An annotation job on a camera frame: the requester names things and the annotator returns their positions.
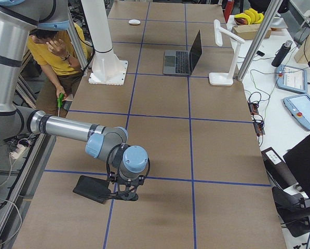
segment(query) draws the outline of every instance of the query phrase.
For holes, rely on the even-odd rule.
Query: banana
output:
[[[249,9],[246,9],[246,10],[244,11],[244,13],[247,14],[247,15],[249,15],[249,17],[250,17],[250,19],[251,19],[250,24],[255,23],[256,16],[255,16],[255,14],[254,14],[252,11],[250,11]]]
[[[252,11],[254,13],[254,15],[255,15],[255,22],[259,21],[259,19],[260,19],[259,13],[255,9],[253,9],[253,8],[249,8],[248,10],[250,10],[250,11]]]
[[[259,24],[263,21],[264,15],[262,13],[259,13],[259,17],[260,19],[257,22],[255,22],[255,24]]]
[[[246,23],[240,23],[240,24],[243,24],[243,25],[250,25],[251,22],[252,22],[252,19],[250,18],[250,16],[245,14],[245,13],[236,14],[234,16],[234,19],[239,19],[239,18],[243,18],[243,19],[245,19],[247,21]]]

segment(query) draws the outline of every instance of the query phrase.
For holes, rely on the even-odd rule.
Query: black bag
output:
[[[265,12],[268,9],[271,0],[248,0],[250,7],[255,9],[257,12]],[[285,13],[289,10],[290,0],[283,0],[280,7],[278,8],[278,13]]]

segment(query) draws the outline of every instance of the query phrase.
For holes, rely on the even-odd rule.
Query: water bottle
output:
[[[281,62],[284,60],[285,56],[291,49],[291,44],[293,41],[287,40],[280,48],[279,52],[276,54],[274,60],[272,61],[271,65],[278,67]]]

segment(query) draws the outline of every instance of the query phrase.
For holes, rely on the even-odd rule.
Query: laptop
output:
[[[163,74],[191,75],[202,54],[200,30],[191,50],[165,50]]]

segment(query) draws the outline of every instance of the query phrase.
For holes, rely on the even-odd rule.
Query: screwdriver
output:
[[[57,101],[58,101],[58,117],[60,117],[60,108],[62,107],[63,97],[64,97],[64,94],[61,92],[59,94],[59,98],[57,98]]]

